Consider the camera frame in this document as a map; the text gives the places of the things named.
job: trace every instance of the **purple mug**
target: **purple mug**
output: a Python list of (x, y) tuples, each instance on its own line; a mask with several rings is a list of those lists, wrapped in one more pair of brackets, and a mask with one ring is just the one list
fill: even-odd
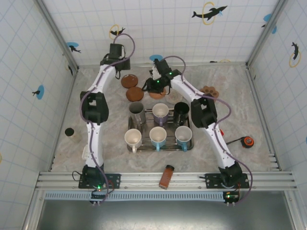
[(168, 106), (163, 103), (158, 103), (153, 107), (153, 119), (161, 127), (163, 126), (163, 123), (168, 120), (168, 111)]

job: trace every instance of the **marble surface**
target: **marble surface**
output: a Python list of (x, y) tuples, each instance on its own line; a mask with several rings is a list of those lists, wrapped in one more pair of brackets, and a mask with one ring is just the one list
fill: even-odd
[[(131, 70), (122, 71), (122, 76), (135, 74), (139, 78), (138, 86), (142, 87), (150, 76), (148, 72), (150, 69), (150, 67), (133, 67)], [(80, 68), (79, 70), (56, 148), (53, 172), (81, 171), (85, 165), (81, 156), (87, 144), (87, 129), (78, 113), (80, 92), (91, 86), (98, 71), (98, 68)], [(239, 142), (230, 144), (231, 153), (245, 162), (252, 171), (270, 170), (269, 149), (242, 66), (190, 66), (186, 69), (185, 77), (198, 89), (205, 85), (214, 86), (220, 94), (219, 98), (231, 105), (231, 116), (220, 123), (226, 142), (242, 136), (254, 138), (255, 145), (250, 149), (243, 148)], [(218, 171), (217, 160), (208, 139), (193, 124), (194, 148), (190, 151), (139, 152), (136, 154), (129, 152), (124, 141), (124, 134), (128, 130), (128, 107), (131, 103), (126, 98), (126, 91), (127, 89), (121, 86), (119, 80), (113, 79), (105, 93), (109, 118), (105, 123), (101, 141), (103, 142), (106, 172), (162, 172), (167, 164), (173, 165), (176, 172)], [(152, 108), (156, 103), (165, 103), (170, 108), (174, 106), (165, 98), (152, 99), (147, 92), (141, 102), (145, 108)], [(224, 117), (228, 108), (220, 102), (216, 102), (215, 105), (218, 119)], [(74, 128), (82, 136), (78, 144), (65, 136), (64, 131), (68, 127)]]

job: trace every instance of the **black cap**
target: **black cap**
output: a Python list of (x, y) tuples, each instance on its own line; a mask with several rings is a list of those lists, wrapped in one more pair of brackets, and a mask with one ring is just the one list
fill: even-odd
[(65, 130), (65, 134), (66, 134), (66, 136), (68, 136), (68, 137), (70, 137), (70, 136), (72, 136), (73, 134), (74, 134), (74, 130), (72, 129), (72, 128), (67, 128), (66, 130)]
[(175, 170), (175, 168), (174, 168), (173, 166), (169, 165), (169, 164), (168, 164), (165, 168), (171, 169), (171, 170), (173, 170), (173, 171)]

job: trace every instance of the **grid wall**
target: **grid wall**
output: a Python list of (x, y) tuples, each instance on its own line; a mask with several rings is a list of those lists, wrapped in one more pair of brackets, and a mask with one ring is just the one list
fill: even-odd
[[(0, 229), (21, 228), (37, 172), (48, 167), (72, 83), (64, 65), (33, 0), (1, 0)], [(32, 94), (40, 85), (41, 100)]]
[[(136, 42), (132, 63), (151, 63), (151, 55), (178, 55), (187, 62), (247, 61), (264, 18), (277, 0), (44, 0), (67, 42), (76, 42), (72, 54), (79, 65), (98, 65), (109, 52), (109, 31), (125, 28)], [(211, 8), (216, 16), (205, 25), (197, 14)], [(131, 42), (120, 38), (119, 43)]]
[[(298, 46), (295, 60), (293, 43)], [(277, 23), (277, 33), (269, 37), (254, 68), (278, 159), (283, 170), (294, 172), (304, 201), (300, 206), (307, 213), (306, 48), (307, 1), (292, 0)]]

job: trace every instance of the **purple cable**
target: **purple cable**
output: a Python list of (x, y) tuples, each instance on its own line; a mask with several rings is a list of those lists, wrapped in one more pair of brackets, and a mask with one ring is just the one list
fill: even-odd
[[(127, 61), (127, 60), (133, 55), (133, 53), (134, 53), (134, 51), (135, 51), (135, 43), (134, 43), (133, 38), (132, 38), (129, 34), (119, 34), (119, 35), (117, 35), (117, 36), (115, 37), (113, 43), (115, 43), (116, 39), (117, 39), (119, 36), (122, 36), (122, 35), (128, 36), (128, 37), (131, 39), (132, 43), (133, 43), (133, 50), (132, 50), (131, 54), (130, 54), (127, 58), (124, 58), (123, 60), (116, 61), (116, 62), (114, 62), (114, 63), (108, 65), (108, 66), (102, 71), (102, 73), (100, 74), (100, 76), (99, 76), (99, 78), (98, 78), (98, 80), (97, 80), (96, 85), (99, 84), (99, 82), (100, 82), (100, 80), (101, 80), (103, 74), (106, 72), (106, 70), (107, 70), (108, 68), (110, 68), (110, 67), (112, 67), (112, 66), (114, 66), (114, 65), (117, 65), (117, 64), (119, 64), (119, 63), (121, 63), (121, 62)], [(101, 203), (103, 203), (103, 202), (106, 200), (106, 198), (107, 198), (107, 196), (108, 196), (108, 193), (109, 193), (109, 182), (108, 182), (108, 180), (107, 180), (106, 174), (104, 173), (104, 171), (103, 171), (103, 170), (100, 168), (100, 166), (98, 165), (98, 163), (97, 163), (97, 161), (96, 161), (96, 159), (95, 159), (95, 157), (94, 157), (93, 150), (92, 150), (92, 141), (93, 141), (93, 135), (94, 135), (94, 125), (93, 125), (93, 123), (92, 123), (90, 120), (86, 120), (85, 117), (83, 117), (83, 114), (82, 114), (82, 105), (83, 105), (83, 103), (84, 103), (85, 98), (86, 98), (90, 93), (92, 93), (95, 89), (96, 89), (96, 87), (93, 87), (93, 88), (92, 88), (90, 91), (88, 91), (88, 92), (83, 96), (83, 98), (81, 99), (80, 106), (79, 106), (79, 114), (80, 114), (80, 116), (81, 116), (81, 118), (82, 118), (83, 121), (85, 121), (86, 123), (90, 123), (90, 124), (91, 124), (91, 130), (92, 130), (92, 131), (91, 131), (90, 143), (89, 143), (89, 149), (90, 149), (91, 157), (92, 157), (92, 159), (93, 159), (93, 161), (94, 161), (96, 167), (97, 167), (98, 170), (101, 172), (101, 174), (103, 175), (103, 177), (104, 177), (104, 179), (105, 179), (105, 181), (106, 181), (106, 196), (105, 196), (105, 198), (101, 201)]]
[(180, 60), (183, 62), (184, 68), (183, 68), (182, 73), (181, 73), (181, 80), (182, 80), (182, 82), (183, 82), (193, 93), (195, 93), (195, 94), (198, 95), (199, 97), (208, 98), (208, 99), (212, 99), (212, 100), (217, 100), (217, 101), (223, 103), (224, 105), (226, 105), (226, 106), (228, 107), (228, 109), (229, 109), (228, 114), (227, 114), (225, 117), (221, 118), (220, 120), (218, 120), (218, 121), (215, 123), (215, 125), (214, 125), (214, 134), (215, 134), (215, 138), (216, 138), (216, 140), (217, 140), (217, 143), (219, 144), (219, 146), (221, 147), (221, 149), (223, 150), (223, 152), (226, 153), (226, 154), (227, 154), (230, 158), (232, 158), (233, 160), (235, 160), (235, 161), (237, 161), (238, 163), (242, 164), (242, 165), (248, 170), (248, 172), (249, 172), (249, 174), (250, 174), (250, 186), (249, 186), (249, 189), (248, 189), (246, 195), (245, 195), (241, 200), (239, 200), (239, 201), (237, 202), (237, 204), (241, 203), (243, 200), (246, 199), (246, 197), (248, 197), (248, 195), (249, 195), (249, 193), (250, 193), (250, 191), (251, 191), (251, 189), (252, 189), (252, 186), (253, 186), (253, 174), (252, 174), (251, 170), (249, 169), (249, 167), (248, 167), (247, 165), (245, 165), (242, 161), (238, 160), (237, 158), (235, 158), (234, 156), (232, 156), (230, 153), (228, 153), (228, 152), (226, 151), (226, 149), (222, 146), (222, 144), (221, 144), (221, 142), (220, 142), (220, 140), (219, 140), (219, 138), (218, 138), (217, 131), (216, 131), (216, 126), (217, 126), (220, 122), (224, 121), (225, 119), (227, 119), (227, 118), (231, 115), (231, 107), (230, 107), (230, 105), (229, 105), (227, 102), (225, 102), (225, 101), (223, 101), (223, 100), (221, 100), (221, 99), (218, 99), (218, 98), (215, 98), (215, 97), (210, 97), (210, 96), (207, 96), (207, 95), (205, 95), (205, 94), (199, 94), (199, 93), (195, 92), (195, 90), (194, 90), (192, 87), (190, 87), (189, 84), (187, 84), (187, 83), (183, 80), (183, 73), (184, 73), (184, 71), (186, 70), (186, 63), (185, 63), (185, 61), (184, 61), (181, 57), (174, 56), (174, 55), (167, 56), (167, 57), (163, 58), (162, 60), (165, 60), (165, 59), (167, 59), (167, 58), (178, 58), (178, 59), (180, 59)]

